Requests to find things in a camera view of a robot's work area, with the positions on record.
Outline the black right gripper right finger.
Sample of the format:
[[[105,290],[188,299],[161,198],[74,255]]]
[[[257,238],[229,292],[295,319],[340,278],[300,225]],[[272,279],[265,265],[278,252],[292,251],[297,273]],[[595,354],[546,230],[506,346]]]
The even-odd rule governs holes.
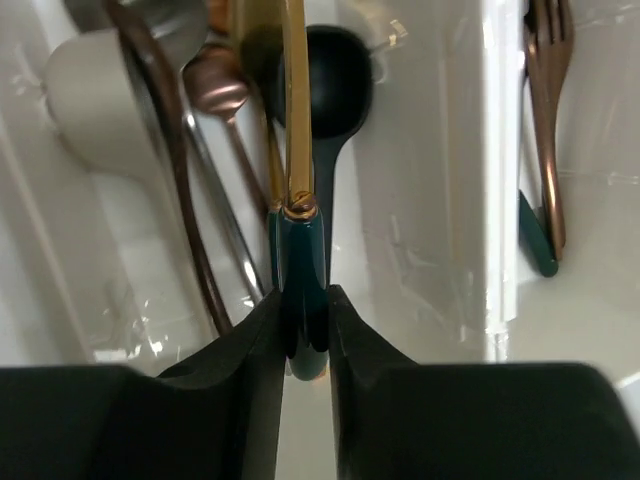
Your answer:
[[[333,429],[340,479],[394,479],[398,405],[389,382],[414,362],[359,315],[343,287],[329,287]]]

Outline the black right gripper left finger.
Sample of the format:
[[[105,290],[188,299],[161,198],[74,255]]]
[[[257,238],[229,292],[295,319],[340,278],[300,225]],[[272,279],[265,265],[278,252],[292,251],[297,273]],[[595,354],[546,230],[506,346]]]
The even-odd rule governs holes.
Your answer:
[[[176,436],[160,455],[165,479],[272,479],[284,380],[271,291],[233,331],[159,378]]]

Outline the gold spoon green handle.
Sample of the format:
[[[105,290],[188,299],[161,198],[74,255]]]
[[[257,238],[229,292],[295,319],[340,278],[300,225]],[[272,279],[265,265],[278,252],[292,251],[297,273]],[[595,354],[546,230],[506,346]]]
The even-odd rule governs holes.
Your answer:
[[[249,77],[261,108],[261,124],[266,135],[269,172],[269,239],[271,281],[282,288],[278,247],[278,214],[284,202],[285,174],[276,138],[272,105],[272,83],[283,50],[282,21],[278,1],[233,1],[230,13],[231,36],[241,67]]]
[[[287,194],[280,214],[284,287],[281,320],[292,373],[312,381],[328,359],[324,225],[314,195],[311,101],[304,3],[282,3]]]

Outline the silver fork green handle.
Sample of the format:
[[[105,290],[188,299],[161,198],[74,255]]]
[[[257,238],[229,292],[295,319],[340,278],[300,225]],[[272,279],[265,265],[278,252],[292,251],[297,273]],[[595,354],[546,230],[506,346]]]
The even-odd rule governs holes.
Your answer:
[[[518,216],[519,239],[525,246],[528,258],[543,277],[554,277],[558,272],[558,262],[553,248],[522,191],[519,191]]]

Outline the black round spoon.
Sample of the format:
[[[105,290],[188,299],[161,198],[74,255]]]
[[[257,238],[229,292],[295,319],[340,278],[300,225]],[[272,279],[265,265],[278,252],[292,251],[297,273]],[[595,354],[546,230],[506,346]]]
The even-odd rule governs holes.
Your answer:
[[[325,273],[330,276],[336,164],[369,113],[372,61],[360,37],[345,28],[313,24],[306,32],[314,193],[323,215]]]

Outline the small copper ridged spoon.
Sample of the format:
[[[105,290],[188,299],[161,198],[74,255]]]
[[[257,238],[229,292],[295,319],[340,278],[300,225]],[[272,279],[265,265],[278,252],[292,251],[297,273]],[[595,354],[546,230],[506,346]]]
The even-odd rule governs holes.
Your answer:
[[[220,44],[206,44],[185,66],[182,77],[191,106],[224,123],[253,207],[265,222],[268,202],[236,122],[236,114],[249,99],[250,89],[233,51]]]

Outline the brown wooden spoon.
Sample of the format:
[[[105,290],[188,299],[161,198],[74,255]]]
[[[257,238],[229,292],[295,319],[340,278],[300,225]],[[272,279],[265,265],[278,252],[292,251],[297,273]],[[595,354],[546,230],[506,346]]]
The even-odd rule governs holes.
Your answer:
[[[105,1],[103,5],[125,45],[133,51],[147,82],[167,147],[180,216],[200,293],[212,328],[218,335],[224,336],[232,331],[233,326],[215,281],[194,211],[183,124],[184,109],[176,72],[164,48],[153,37],[139,14],[118,1]]]

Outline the thin copper bent fork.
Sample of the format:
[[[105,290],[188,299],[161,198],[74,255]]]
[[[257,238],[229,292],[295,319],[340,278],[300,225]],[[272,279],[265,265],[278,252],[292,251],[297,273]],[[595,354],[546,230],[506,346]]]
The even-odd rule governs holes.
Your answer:
[[[532,1],[534,27],[523,26],[526,70],[550,242],[560,261],[566,244],[565,217],[556,165],[556,120],[573,54],[575,27],[570,2]]]

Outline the silver ridged spoon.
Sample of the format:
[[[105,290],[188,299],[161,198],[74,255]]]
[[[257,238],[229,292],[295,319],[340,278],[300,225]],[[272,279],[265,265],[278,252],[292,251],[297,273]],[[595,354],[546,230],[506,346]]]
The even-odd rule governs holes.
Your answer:
[[[185,65],[205,45],[209,26],[207,9],[203,1],[125,1],[123,4],[142,17],[178,73],[182,72]],[[110,25],[101,1],[66,1],[64,5],[82,33],[102,30]],[[190,152],[195,155],[198,165],[203,170],[210,197],[221,216],[221,225],[225,231],[227,243],[233,252],[250,298],[254,304],[258,304],[264,297],[264,288],[257,266],[194,117],[182,76],[178,77],[178,83]]]

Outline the copper round spoon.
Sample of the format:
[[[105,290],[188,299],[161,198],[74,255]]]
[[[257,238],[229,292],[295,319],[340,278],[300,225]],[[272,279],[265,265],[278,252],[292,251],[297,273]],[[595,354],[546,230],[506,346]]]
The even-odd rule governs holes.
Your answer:
[[[231,45],[230,40],[230,0],[206,0],[208,11],[209,38],[213,43]]]

